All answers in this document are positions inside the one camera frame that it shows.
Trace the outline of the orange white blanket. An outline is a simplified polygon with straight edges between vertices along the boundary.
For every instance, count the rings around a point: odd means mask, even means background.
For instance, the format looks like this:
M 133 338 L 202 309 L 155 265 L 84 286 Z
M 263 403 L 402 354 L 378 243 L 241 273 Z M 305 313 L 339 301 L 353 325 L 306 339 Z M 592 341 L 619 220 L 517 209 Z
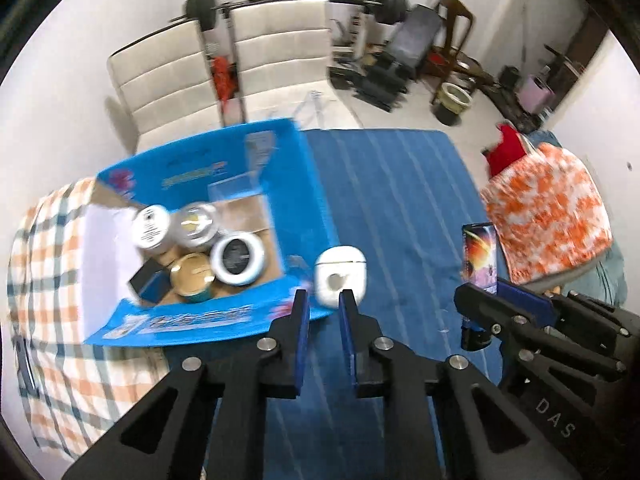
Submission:
M 480 197 L 515 284 L 581 269 L 613 244 L 597 185 L 566 148 L 539 144 L 491 178 Z

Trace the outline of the silver jar gold emblem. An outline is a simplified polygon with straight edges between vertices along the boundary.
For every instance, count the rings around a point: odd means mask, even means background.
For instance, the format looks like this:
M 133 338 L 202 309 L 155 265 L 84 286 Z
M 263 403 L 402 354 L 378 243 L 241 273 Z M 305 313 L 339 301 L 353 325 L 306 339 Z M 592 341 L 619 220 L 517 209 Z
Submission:
M 174 237 L 178 246 L 190 252 L 207 252 L 220 234 L 220 218 L 211 203 L 187 204 L 174 215 Z

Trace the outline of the gold round tin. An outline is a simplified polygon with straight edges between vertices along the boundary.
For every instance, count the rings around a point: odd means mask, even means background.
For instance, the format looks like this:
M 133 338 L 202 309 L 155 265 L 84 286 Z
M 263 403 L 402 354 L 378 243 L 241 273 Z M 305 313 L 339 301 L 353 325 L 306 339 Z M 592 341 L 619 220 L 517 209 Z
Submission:
M 204 302 L 214 298 L 215 274 L 209 258 L 201 252 L 191 252 L 170 266 L 172 292 L 181 302 Z

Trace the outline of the blue striped tablecloth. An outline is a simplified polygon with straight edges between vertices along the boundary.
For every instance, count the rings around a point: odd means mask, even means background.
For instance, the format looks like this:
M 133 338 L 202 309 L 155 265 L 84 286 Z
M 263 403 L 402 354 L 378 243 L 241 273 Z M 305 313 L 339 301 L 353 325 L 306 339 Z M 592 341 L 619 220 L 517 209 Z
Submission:
M 397 129 L 316 130 L 307 140 L 338 238 L 367 260 L 361 311 L 420 356 L 460 353 L 461 229 L 486 214 L 454 144 Z M 311 323 L 302 393 L 270 401 L 266 427 L 268 479 L 382 477 L 383 404 L 355 396 L 336 316 Z

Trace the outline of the teal pillow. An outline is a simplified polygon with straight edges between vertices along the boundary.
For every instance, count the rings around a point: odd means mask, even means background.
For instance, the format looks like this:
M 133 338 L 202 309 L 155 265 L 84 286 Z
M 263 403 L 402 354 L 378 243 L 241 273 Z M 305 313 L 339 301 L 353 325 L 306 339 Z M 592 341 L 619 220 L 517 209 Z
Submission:
M 628 296 L 623 253 L 620 246 L 613 242 L 597 260 L 579 269 L 540 278 L 524 287 L 533 292 L 558 288 L 564 296 L 569 292 L 578 292 L 614 307 L 623 307 Z

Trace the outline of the blue cardboard box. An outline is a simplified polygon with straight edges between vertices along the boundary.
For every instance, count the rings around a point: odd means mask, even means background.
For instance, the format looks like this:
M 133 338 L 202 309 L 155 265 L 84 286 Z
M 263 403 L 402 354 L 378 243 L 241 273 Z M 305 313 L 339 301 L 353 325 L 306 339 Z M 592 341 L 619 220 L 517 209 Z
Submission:
M 191 253 L 176 243 L 175 213 L 187 204 L 210 203 L 207 185 L 246 172 L 257 174 L 262 194 L 211 203 L 220 218 L 215 244 L 235 231 L 257 235 L 267 255 L 262 275 L 242 287 L 216 279 L 214 298 L 204 302 L 181 302 L 171 287 L 158 304 L 144 304 L 128 284 L 142 264 L 153 258 L 170 272 L 177 259 Z M 152 148 L 97 179 L 125 203 L 113 211 L 89 207 L 81 230 L 80 336 L 85 344 L 168 347 L 265 333 L 275 318 L 288 314 L 297 289 L 311 289 L 314 263 L 338 243 L 309 144 L 285 118 Z M 164 206 L 171 215 L 172 246 L 160 255 L 142 252 L 134 242 L 134 217 L 151 205 Z M 212 248 L 202 254 L 209 258 Z

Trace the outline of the clear acrylic box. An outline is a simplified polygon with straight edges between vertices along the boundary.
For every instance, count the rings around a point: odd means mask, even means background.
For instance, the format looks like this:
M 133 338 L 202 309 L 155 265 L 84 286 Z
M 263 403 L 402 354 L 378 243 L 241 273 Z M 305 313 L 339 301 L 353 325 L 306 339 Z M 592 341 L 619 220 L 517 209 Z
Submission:
M 207 193 L 211 203 L 220 203 L 260 195 L 262 186 L 257 174 L 246 172 L 207 185 Z

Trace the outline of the right white padded chair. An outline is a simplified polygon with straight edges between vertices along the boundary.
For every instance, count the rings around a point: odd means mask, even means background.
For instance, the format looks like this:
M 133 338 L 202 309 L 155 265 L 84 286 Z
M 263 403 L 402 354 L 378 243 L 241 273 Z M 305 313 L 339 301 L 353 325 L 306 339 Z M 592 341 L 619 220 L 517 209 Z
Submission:
M 330 81 L 332 37 L 324 0 L 278 0 L 231 11 L 245 118 L 287 117 L 300 130 L 359 129 Z

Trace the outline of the black power adapter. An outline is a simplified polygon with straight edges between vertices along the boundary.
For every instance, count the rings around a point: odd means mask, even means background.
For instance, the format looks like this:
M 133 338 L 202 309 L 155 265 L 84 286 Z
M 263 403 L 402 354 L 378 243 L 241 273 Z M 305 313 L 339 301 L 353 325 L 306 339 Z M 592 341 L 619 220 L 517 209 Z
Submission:
M 158 304 L 171 291 L 170 272 L 156 259 L 149 258 L 128 284 L 144 304 Z

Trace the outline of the white jar portrait lid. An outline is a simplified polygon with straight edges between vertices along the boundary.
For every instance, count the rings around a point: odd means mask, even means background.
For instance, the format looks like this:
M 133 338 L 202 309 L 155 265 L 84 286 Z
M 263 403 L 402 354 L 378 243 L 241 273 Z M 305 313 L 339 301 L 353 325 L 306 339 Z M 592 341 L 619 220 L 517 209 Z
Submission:
M 160 205 L 141 209 L 132 222 L 137 248 L 150 255 L 160 255 L 172 246 L 171 215 Z

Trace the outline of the plaid checked cloth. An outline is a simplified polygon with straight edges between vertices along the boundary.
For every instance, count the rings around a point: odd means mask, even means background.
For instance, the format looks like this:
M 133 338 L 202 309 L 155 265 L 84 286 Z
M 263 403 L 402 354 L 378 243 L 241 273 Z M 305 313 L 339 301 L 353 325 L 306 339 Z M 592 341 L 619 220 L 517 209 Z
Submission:
M 95 177 L 64 185 L 26 211 L 11 246 L 12 344 L 25 348 L 35 382 L 18 382 L 24 413 L 35 445 L 66 462 L 84 454 L 169 370 L 158 349 L 98 347 L 80 336 L 87 210 L 124 203 Z

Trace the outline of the white earbuds case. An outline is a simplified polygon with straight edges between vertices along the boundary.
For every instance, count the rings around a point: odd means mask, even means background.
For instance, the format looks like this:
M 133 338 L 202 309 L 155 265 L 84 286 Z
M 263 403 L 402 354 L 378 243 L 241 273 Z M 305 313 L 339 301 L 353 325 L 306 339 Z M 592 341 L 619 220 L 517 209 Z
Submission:
M 340 293 L 348 289 L 360 304 L 367 291 L 367 260 L 354 246 L 334 246 L 314 264 L 314 296 L 321 307 L 337 309 Z

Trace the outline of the brown wooden chair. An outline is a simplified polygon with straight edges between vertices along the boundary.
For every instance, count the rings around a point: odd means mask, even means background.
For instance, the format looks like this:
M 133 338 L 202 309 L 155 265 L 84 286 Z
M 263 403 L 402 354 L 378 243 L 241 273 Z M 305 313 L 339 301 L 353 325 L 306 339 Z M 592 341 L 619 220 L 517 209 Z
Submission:
M 469 77 L 476 86 L 490 86 L 494 77 L 464 53 L 475 25 L 474 14 L 460 0 L 438 0 L 437 15 L 444 25 L 444 43 L 431 46 L 423 65 L 424 74 L 447 80 L 452 74 Z

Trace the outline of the left white padded chair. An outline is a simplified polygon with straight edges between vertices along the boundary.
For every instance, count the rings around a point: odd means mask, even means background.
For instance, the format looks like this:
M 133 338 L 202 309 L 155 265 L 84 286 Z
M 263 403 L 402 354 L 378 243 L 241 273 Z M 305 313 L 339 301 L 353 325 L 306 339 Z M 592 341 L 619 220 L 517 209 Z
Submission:
M 107 59 L 107 68 L 136 128 L 138 153 L 222 126 L 198 21 L 172 24 L 128 44 Z

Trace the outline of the red bag between chairs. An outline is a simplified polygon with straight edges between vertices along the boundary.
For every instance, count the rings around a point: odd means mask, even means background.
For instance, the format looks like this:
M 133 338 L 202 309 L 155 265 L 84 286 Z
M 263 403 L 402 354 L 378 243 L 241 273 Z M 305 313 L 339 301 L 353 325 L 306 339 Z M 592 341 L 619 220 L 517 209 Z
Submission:
M 218 94 L 218 99 L 226 105 L 235 92 L 235 84 L 231 75 L 231 66 L 223 56 L 215 56 L 210 60 L 214 86 Z

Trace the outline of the red cloth on floor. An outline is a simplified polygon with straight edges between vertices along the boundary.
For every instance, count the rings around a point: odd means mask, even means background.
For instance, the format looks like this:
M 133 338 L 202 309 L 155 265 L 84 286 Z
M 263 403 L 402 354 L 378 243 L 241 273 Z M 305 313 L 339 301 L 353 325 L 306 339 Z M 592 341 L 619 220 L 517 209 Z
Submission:
M 500 141 L 482 151 L 486 160 L 488 177 L 498 176 L 502 170 L 527 154 L 526 144 L 521 133 L 508 122 L 499 122 Z

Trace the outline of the black weight bench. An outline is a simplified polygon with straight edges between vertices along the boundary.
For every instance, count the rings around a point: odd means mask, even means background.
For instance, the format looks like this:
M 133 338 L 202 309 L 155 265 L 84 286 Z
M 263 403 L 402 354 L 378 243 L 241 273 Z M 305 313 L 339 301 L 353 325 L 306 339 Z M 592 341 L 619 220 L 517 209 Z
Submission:
M 415 6 L 390 41 L 374 56 L 374 63 L 362 70 L 330 68 L 330 81 L 350 84 L 356 97 L 390 112 L 407 82 L 415 80 L 428 50 L 442 27 L 442 18 L 426 6 Z

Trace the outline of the white jar black label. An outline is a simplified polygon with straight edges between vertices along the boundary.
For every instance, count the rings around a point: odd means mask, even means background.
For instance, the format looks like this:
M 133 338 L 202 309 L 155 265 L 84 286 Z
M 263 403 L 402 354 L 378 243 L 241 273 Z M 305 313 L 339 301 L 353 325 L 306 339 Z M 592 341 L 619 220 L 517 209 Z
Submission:
M 209 255 L 216 279 L 234 287 L 256 282 L 265 269 L 266 261 L 264 243 L 257 235 L 243 231 L 221 237 Z

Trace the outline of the white padded chair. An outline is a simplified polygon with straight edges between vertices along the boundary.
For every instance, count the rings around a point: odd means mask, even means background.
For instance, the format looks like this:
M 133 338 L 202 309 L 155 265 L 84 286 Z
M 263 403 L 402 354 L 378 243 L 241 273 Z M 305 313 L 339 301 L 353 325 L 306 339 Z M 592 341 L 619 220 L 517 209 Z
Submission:
M 222 126 L 198 21 L 172 24 L 128 44 L 107 59 L 107 68 L 136 128 L 138 153 Z
M 300 130 L 359 129 L 330 81 L 332 37 L 324 0 L 278 0 L 231 11 L 245 118 L 287 117 Z

